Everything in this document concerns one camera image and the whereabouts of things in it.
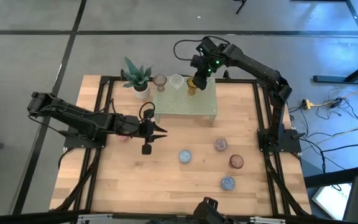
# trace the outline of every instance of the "brown lid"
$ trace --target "brown lid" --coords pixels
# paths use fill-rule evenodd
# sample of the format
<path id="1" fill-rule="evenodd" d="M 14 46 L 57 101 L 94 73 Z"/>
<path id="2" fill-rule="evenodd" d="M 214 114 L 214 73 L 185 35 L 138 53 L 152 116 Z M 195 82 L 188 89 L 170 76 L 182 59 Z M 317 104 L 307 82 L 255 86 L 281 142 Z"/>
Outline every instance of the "brown lid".
<path id="1" fill-rule="evenodd" d="M 233 168 L 240 169 L 244 165 L 244 160 L 239 155 L 233 155 L 230 157 L 230 165 Z"/>

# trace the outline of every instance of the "white perforated shelf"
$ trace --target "white perforated shelf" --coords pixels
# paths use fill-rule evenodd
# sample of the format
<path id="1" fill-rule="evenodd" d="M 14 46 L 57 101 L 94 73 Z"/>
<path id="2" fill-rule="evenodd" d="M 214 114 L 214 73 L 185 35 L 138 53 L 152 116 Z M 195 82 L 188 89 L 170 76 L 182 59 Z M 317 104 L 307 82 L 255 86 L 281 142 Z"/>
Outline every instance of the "white perforated shelf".
<path id="1" fill-rule="evenodd" d="M 185 114 L 216 116 L 216 86 L 215 79 L 208 78 L 205 90 L 196 90 L 195 95 L 188 94 L 187 79 L 179 89 L 174 89 L 169 82 L 165 84 L 165 91 L 154 92 L 153 103 L 155 114 Z"/>

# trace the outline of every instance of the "clear plastic cup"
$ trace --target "clear plastic cup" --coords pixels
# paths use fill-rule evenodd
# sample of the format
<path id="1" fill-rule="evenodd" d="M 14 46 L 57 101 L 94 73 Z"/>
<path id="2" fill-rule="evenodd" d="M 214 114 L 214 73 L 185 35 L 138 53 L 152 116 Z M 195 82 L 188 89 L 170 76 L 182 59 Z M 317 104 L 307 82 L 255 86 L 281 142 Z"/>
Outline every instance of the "clear plastic cup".
<path id="1" fill-rule="evenodd" d="M 179 89 L 183 84 L 183 77 L 181 75 L 172 75 L 169 78 L 169 83 L 175 88 Z"/>

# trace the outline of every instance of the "white pot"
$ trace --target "white pot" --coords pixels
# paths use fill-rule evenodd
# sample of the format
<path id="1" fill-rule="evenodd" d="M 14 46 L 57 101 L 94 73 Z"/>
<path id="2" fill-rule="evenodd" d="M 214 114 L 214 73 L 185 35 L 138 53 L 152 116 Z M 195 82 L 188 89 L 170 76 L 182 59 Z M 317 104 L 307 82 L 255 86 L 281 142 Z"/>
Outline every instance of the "white pot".
<path id="1" fill-rule="evenodd" d="M 147 89 L 145 89 L 142 92 L 136 91 L 135 89 L 134 89 L 134 91 L 135 91 L 135 96 L 136 97 L 138 97 L 139 99 L 142 99 L 142 100 L 146 99 L 146 98 L 148 98 L 150 96 L 150 85 L 147 84 Z"/>

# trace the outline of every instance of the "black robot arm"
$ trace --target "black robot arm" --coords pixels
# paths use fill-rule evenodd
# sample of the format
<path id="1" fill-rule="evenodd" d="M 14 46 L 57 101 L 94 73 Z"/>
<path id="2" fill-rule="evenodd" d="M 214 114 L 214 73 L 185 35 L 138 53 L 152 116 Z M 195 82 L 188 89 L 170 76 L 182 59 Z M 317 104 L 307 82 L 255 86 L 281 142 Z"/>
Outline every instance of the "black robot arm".
<path id="1" fill-rule="evenodd" d="M 153 135 L 154 131 L 167 132 L 151 121 L 154 116 L 152 109 L 144 111 L 144 119 L 139 120 L 136 116 L 119 113 L 92 112 L 65 102 L 53 96 L 51 93 L 32 94 L 32 100 L 27 107 L 29 116 L 52 117 L 70 127 L 76 132 L 59 131 L 68 137 L 75 135 L 78 139 L 97 142 L 104 139 L 107 134 L 119 134 L 135 138 L 144 138 L 142 154 L 150 154 L 149 143 L 166 135 Z"/>
<path id="2" fill-rule="evenodd" d="M 198 88 L 204 90 L 206 78 L 223 65 L 241 68 L 256 77 L 260 85 L 267 87 L 273 113 L 271 125 L 263 134 L 266 138 L 264 142 L 268 145 L 277 146 L 284 132 L 285 102 L 292 92 L 288 82 L 278 71 L 244 55 L 242 50 L 234 44 L 228 43 L 217 46 L 209 37 L 205 37 L 196 49 L 201 56 L 194 55 L 190 65 L 197 68 L 193 77 L 193 84 Z"/>

